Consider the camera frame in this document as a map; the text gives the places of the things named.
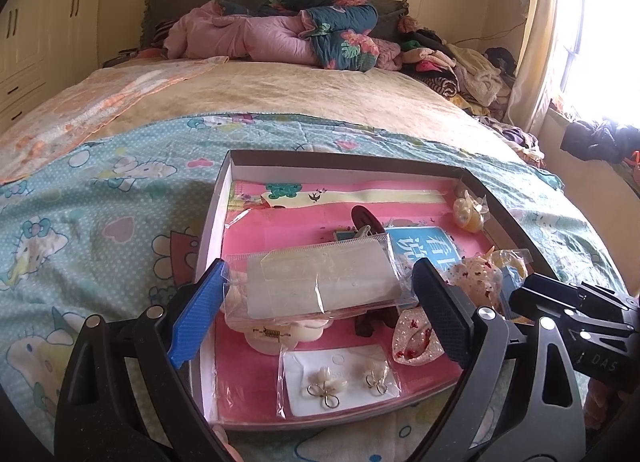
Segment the person's right hand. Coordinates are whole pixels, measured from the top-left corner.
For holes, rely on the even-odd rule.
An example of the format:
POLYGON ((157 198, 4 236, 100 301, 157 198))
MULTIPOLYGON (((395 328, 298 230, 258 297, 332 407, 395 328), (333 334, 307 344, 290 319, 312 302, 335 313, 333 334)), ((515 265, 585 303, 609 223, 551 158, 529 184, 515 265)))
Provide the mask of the person's right hand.
POLYGON ((608 398, 613 391, 600 381, 590 378, 584 404, 584 418, 588 430, 599 430, 608 414, 608 398))

